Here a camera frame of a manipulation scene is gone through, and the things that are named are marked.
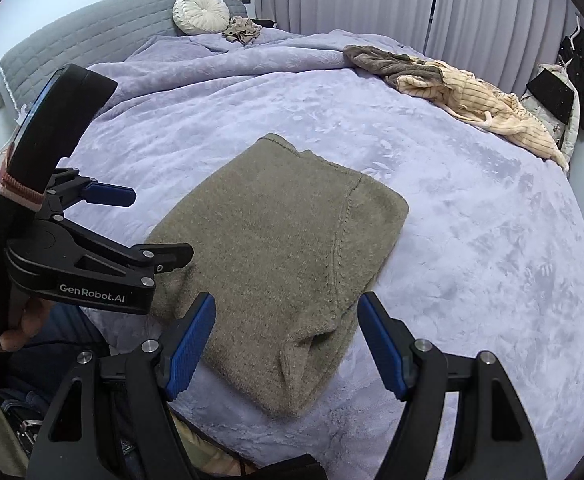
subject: white round pillow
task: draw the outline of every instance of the white round pillow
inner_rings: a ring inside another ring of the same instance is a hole
[[[223,32],[230,23],[230,9],[223,0],[176,0],[172,18],[186,34]]]

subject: clothes hanger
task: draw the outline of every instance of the clothes hanger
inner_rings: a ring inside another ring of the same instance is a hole
[[[572,47],[572,58],[565,63],[565,68],[567,68],[569,66],[569,64],[571,63],[572,59],[574,59],[574,55],[576,53],[576,49],[574,47],[574,38],[577,37],[580,34],[580,18],[578,17],[578,14],[576,15],[576,31],[574,32],[574,34],[572,34],[569,37],[569,43],[571,43],[571,47]]]

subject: lavender comforter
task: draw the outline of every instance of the lavender comforter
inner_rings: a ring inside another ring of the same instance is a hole
[[[185,194],[268,132],[372,175],[410,209],[376,294],[443,351],[496,352],[550,478],[563,478],[584,450],[584,222],[568,181],[554,162],[348,68],[347,44],[418,55],[381,36],[263,30],[248,48],[220,35],[153,38],[125,62],[92,67],[118,89],[67,162],[138,198],[129,209],[77,205],[69,217],[143,242]],[[89,315],[122,351],[159,330],[150,319]],[[205,365],[173,406],[257,463],[309,452],[333,480],[373,478],[403,408],[360,330],[300,418],[268,417]],[[449,398],[431,478],[443,475],[455,411]]]

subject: hand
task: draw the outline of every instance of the hand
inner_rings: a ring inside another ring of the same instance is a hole
[[[29,298],[23,307],[19,327],[1,334],[1,348],[6,352],[16,352],[23,348],[30,338],[41,330],[48,320],[54,302],[41,298]]]

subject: folded sweater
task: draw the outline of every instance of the folded sweater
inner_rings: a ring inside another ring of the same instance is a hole
[[[149,242],[188,242],[159,274],[152,313],[216,298],[204,360],[265,410],[297,415],[336,371],[355,303],[389,256],[408,206],[373,178],[268,134],[192,190]]]

